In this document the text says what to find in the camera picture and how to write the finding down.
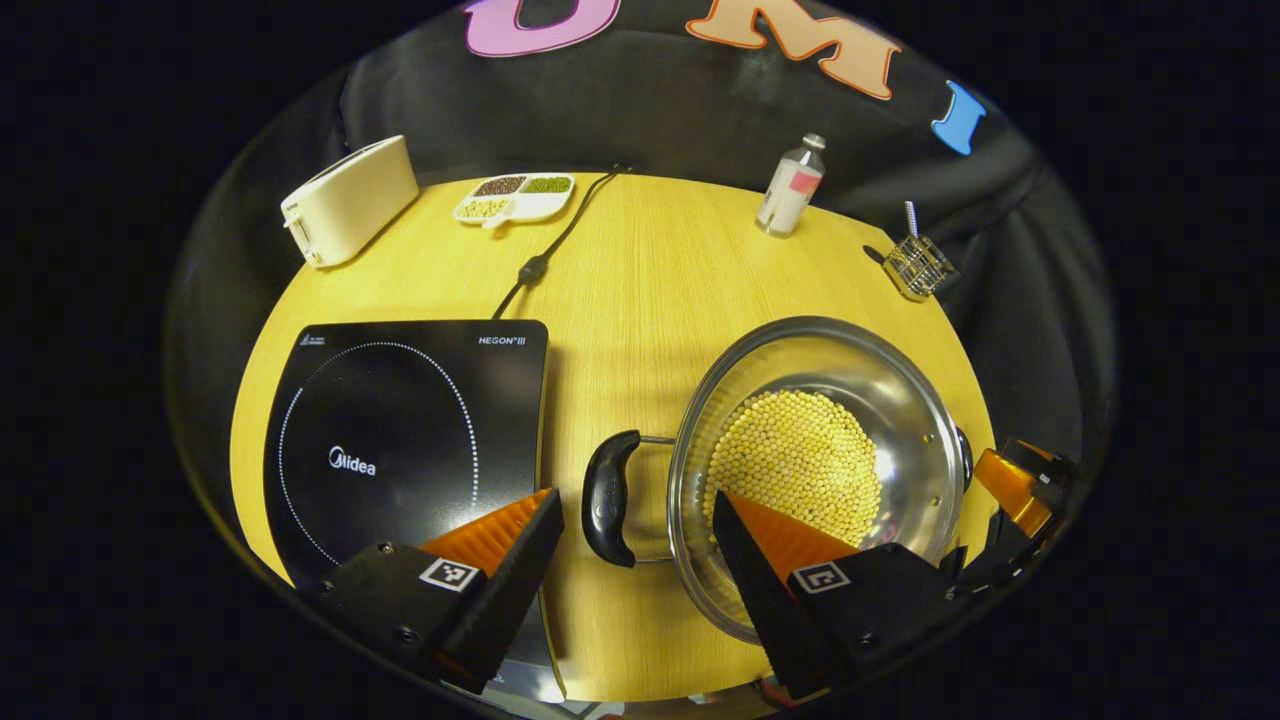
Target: black fabric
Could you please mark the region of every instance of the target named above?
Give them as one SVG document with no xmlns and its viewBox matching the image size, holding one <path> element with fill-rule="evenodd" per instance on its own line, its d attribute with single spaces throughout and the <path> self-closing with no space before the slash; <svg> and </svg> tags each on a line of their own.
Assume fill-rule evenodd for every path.
<svg viewBox="0 0 1280 720">
<path fill-rule="evenodd" d="M 266 316 L 302 265 L 280 201 L 347 154 L 335 111 L 343 79 L 312 88 L 237 156 L 205 199 L 169 290 L 170 425 L 201 500 L 242 539 L 229 466 L 236 395 Z"/>
<path fill-rule="evenodd" d="M 526 4 L 521 23 L 550 24 L 572 8 Z M 424 184 L 625 161 L 641 174 L 756 191 L 804 133 L 823 135 L 827 176 L 814 205 L 897 240 L 901 204 L 914 200 L 922 231 L 960 269 L 938 299 L 997 442 L 1014 434 L 1092 474 L 1116 386 L 1111 293 L 1097 241 L 1036 149 L 973 87 L 987 109 L 973 154 L 942 143 L 931 122 L 951 102 L 945 81 L 964 78 L 902 42 L 887 78 L 893 97 L 877 100 L 819 69 L 829 50 L 788 60 L 763 20 L 771 41 L 762 50 L 689 35 L 685 22 L 707 8 L 623 3 L 590 40 L 502 59 L 468 53 L 467 17 L 451 10 L 308 92 L 244 150 L 191 233 L 169 315 L 179 446 L 210 492 L 225 495 L 225 518 L 234 518 L 227 457 L 239 377 L 301 265 L 278 202 L 343 154 L 392 135 L 407 137 Z"/>
</svg>

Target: induction cooktop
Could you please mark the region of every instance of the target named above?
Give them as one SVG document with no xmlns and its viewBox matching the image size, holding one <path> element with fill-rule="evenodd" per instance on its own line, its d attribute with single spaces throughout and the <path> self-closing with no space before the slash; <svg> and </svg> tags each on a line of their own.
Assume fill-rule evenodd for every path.
<svg viewBox="0 0 1280 720">
<path fill-rule="evenodd" d="M 538 491 L 545 369 L 536 320 L 303 328 L 262 468 L 294 585 L 370 544 L 421 544 Z M 490 687 L 559 702 L 550 667 L 539 597 Z"/>
</svg>

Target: round wooden tabletop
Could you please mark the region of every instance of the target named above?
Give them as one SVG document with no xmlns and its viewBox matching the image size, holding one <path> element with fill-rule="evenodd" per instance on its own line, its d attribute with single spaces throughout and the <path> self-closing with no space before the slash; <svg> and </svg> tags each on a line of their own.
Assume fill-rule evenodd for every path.
<svg viewBox="0 0 1280 720">
<path fill-rule="evenodd" d="M 266 519 L 262 451 L 297 334 L 316 323 L 489 318 L 520 266 L 562 232 L 599 174 L 575 177 L 577 190 L 562 213 L 498 231 L 452 218 L 475 181 L 426 187 L 355 260 L 298 270 L 248 360 L 230 442 L 241 527 L 283 579 Z M 778 240 L 754 227 L 759 202 L 760 193 L 745 190 L 617 177 L 593 199 L 547 277 L 517 293 L 503 315 L 541 320 L 550 337 L 540 475 L 544 487 L 561 489 L 566 529 L 543 597 L 568 698 L 677 698 L 771 673 L 759 646 L 701 616 L 671 564 L 609 565 L 588 547 L 579 523 L 582 474 L 600 441 L 631 428 L 675 437 L 703 374 L 749 331 L 794 315 L 861 325 L 924 372 L 975 457 L 995 445 L 978 380 L 937 300 L 905 300 L 864 252 L 887 252 L 884 232 L 810 208 L 795 234 Z M 667 452 L 641 446 L 628 465 L 625 536 L 639 557 L 669 552 Z M 982 547 L 996 509 L 973 483 L 955 542 Z"/>
</svg>

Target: power cord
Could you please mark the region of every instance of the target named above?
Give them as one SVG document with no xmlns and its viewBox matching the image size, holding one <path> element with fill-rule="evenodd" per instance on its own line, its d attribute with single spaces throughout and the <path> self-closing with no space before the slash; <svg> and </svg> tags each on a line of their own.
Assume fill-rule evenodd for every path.
<svg viewBox="0 0 1280 720">
<path fill-rule="evenodd" d="M 630 173 L 635 168 L 632 168 L 631 165 L 614 163 L 613 169 L 609 172 L 609 174 L 596 179 L 595 182 L 591 183 L 589 188 L 586 188 L 586 193 L 582 195 L 582 202 L 581 205 L 577 206 L 577 213 L 573 214 L 573 219 L 568 222 L 568 225 L 564 228 L 564 232 L 562 232 L 559 237 L 557 237 L 556 241 L 547 247 L 547 250 L 544 250 L 540 255 L 534 255 L 532 258 L 525 261 L 524 266 L 520 268 L 520 275 L 516 279 L 516 284 L 511 287 L 511 292 L 507 293 L 507 297 L 502 299 L 502 304 L 498 305 L 497 310 L 494 310 L 492 318 L 493 320 L 502 318 L 503 311 L 507 310 L 507 305 L 511 305 L 512 299 L 516 297 L 516 293 L 520 292 L 520 288 L 534 287 L 535 284 L 538 284 L 539 281 L 543 279 L 543 275 L 547 274 L 547 263 L 550 260 L 556 250 L 558 250 L 559 246 L 564 242 L 564 238 L 568 237 L 568 233 L 573 232 L 573 225 L 576 225 L 577 220 L 582 217 L 582 211 L 586 210 L 588 202 L 590 202 L 591 197 L 595 196 L 595 191 L 604 183 L 609 182 L 611 179 L 621 174 Z"/>
</svg>

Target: soybean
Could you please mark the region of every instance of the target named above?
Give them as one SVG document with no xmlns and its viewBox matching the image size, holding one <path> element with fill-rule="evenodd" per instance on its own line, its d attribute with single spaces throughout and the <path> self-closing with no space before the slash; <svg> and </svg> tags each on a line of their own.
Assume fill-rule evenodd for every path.
<svg viewBox="0 0 1280 720">
<path fill-rule="evenodd" d="M 472 200 L 458 208 L 460 218 L 490 218 L 502 211 L 509 200 Z"/>
<path fill-rule="evenodd" d="M 876 443 L 824 395 L 765 392 L 733 410 L 716 443 L 701 503 L 708 524 L 719 489 L 856 546 L 879 511 Z"/>
</svg>

